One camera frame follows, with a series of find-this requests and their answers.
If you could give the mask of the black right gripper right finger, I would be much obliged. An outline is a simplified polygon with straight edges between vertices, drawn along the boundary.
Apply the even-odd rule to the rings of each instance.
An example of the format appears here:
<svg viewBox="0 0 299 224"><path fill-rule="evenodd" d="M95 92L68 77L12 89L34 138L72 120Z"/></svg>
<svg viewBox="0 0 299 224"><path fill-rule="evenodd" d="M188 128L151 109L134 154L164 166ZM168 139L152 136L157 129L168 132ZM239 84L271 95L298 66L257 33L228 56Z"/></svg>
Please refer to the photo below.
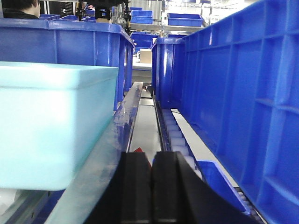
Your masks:
<svg viewBox="0 0 299 224"><path fill-rule="evenodd" d="M152 164L155 224L255 224L201 180L179 152L158 152Z"/></svg>

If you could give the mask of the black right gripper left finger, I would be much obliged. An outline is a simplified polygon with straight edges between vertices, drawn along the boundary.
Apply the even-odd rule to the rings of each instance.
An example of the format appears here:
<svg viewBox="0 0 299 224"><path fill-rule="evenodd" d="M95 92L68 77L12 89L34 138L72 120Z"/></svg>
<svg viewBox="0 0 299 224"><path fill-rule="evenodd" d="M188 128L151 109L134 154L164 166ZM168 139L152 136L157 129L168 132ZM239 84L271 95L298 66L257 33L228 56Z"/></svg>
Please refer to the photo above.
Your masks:
<svg viewBox="0 0 299 224"><path fill-rule="evenodd" d="M122 153L85 224L150 224L151 167L143 152Z"/></svg>

